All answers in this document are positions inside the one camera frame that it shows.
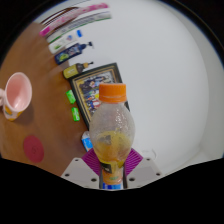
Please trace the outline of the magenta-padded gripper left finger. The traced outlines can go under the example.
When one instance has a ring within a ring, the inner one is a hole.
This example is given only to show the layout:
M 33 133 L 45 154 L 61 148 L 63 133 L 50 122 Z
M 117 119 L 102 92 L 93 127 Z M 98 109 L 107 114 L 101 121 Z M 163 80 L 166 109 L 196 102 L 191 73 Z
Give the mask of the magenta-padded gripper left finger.
M 74 158 L 61 177 L 84 188 L 99 189 L 100 172 L 100 162 L 91 149 L 82 158 Z

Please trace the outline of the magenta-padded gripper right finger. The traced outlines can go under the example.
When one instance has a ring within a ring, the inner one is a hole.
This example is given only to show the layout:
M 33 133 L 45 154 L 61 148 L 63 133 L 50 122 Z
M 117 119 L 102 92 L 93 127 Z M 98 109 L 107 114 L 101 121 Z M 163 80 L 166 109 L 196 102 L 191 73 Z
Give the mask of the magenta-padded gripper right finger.
M 123 186 L 125 189 L 143 187 L 163 176 L 151 158 L 143 158 L 134 149 L 130 151 L 125 161 L 123 175 Z

